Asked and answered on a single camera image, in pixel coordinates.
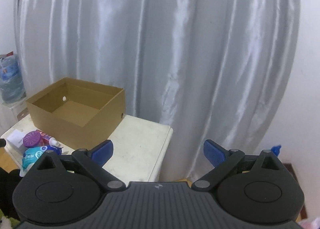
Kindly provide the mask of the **grey satin curtain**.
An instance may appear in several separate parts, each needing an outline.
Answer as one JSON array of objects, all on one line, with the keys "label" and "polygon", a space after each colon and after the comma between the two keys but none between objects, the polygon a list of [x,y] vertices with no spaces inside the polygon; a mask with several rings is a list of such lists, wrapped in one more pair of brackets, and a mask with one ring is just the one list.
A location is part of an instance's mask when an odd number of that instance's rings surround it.
[{"label": "grey satin curtain", "polygon": [[165,180],[197,180],[206,139],[253,153],[283,98],[299,0],[15,0],[28,96],[65,77],[125,90],[169,125]]}]

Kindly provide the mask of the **red toothpaste tube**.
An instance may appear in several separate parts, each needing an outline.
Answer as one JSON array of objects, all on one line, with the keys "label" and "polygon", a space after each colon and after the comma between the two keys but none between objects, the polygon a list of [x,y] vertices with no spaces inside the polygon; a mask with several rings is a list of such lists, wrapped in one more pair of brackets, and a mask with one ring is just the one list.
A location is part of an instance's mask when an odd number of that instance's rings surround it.
[{"label": "red toothpaste tube", "polygon": [[61,147],[61,144],[59,141],[57,141],[54,137],[44,133],[41,130],[36,130],[37,132],[39,132],[39,134],[42,137],[42,142],[44,145],[50,145],[50,146],[55,146],[55,147]]}]

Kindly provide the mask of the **large blue water jug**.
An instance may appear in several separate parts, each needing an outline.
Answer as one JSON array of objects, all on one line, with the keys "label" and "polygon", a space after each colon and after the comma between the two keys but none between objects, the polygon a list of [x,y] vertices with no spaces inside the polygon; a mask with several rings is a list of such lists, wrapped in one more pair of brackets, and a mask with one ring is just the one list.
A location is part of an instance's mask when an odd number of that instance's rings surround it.
[{"label": "large blue water jug", "polygon": [[13,104],[25,97],[20,62],[13,52],[1,55],[1,97],[6,104]]}]

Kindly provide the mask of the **blue spray bottle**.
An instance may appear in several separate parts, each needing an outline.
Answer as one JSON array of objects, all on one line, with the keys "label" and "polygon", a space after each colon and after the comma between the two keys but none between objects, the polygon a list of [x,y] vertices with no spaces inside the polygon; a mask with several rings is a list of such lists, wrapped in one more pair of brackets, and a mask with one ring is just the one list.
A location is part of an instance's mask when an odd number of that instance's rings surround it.
[{"label": "blue spray bottle", "polygon": [[279,154],[280,154],[280,149],[281,149],[281,145],[276,145],[276,146],[273,146],[270,151],[276,156],[278,157]]}]

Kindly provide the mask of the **blue wet wipes pack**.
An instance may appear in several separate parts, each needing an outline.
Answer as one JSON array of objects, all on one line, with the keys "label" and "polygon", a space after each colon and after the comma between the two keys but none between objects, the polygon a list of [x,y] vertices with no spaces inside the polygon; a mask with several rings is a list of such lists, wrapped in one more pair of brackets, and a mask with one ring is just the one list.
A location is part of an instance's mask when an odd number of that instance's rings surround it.
[{"label": "blue wet wipes pack", "polygon": [[47,151],[52,150],[58,155],[61,155],[62,148],[56,146],[39,146],[34,148],[28,148],[22,158],[22,171],[27,172],[33,164],[42,156],[42,154]]}]

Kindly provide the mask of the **brown cardboard box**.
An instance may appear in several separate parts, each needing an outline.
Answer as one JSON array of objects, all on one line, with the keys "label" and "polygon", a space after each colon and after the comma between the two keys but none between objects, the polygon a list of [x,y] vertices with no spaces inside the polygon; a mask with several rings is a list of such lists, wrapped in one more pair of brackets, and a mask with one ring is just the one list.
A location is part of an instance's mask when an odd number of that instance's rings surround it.
[{"label": "brown cardboard box", "polygon": [[76,150],[107,140],[125,114],[122,88],[63,78],[27,99],[33,124]]}]

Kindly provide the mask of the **purple air freshener jar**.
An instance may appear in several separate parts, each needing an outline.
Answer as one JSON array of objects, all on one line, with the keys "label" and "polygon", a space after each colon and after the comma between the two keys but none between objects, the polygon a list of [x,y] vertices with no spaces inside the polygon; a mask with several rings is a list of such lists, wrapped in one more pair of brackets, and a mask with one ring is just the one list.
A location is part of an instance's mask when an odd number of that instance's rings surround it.
[{"label": "purple air freshener jar", "polygon": [[43,145],[43,139],[39,131],[31,131],[23,138],[23,145],[26,148],[40,147]]}]

